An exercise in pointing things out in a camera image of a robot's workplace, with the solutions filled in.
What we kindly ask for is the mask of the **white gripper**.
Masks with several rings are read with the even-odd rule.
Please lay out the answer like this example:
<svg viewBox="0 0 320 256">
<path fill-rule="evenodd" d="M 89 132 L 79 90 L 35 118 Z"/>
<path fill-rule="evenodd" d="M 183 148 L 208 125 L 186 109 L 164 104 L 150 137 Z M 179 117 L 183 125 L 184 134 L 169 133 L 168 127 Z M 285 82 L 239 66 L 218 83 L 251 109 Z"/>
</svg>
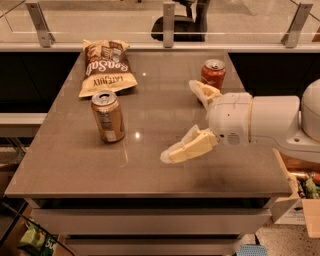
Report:
<svg viewBox="0 0 320 256">
<path fill-rule="evenodd" d="M 187 161 L 210 152 L 220 142 L 238 146 L 249 143 L 249 113 L 253 97 L 249 93 L 227 93 L 197 80 L 189 87 L 205 108 L 209 128 L 194 125 L 184 137 L 160 155 L 167 164 Z"/>
</svg>

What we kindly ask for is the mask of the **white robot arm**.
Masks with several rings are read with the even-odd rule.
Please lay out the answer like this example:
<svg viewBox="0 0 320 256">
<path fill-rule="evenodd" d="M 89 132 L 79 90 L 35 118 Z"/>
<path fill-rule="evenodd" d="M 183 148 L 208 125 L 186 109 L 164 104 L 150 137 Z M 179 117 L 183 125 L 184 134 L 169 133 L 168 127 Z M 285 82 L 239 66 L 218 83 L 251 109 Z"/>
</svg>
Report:
<svg viewBox="0 0 320 256">
<path fill-rule="evenodd" d="M 164 163 L 201 156 L 223 144 L 268 144 L 281 153 L 317 162 L 320 157 L 320 80 L 297 96 L 226 93 L 191 80 L 191 91 L 207 110 L 209 127 L 193 126 L 181 141 L 161 153 Z"/>
</svg>

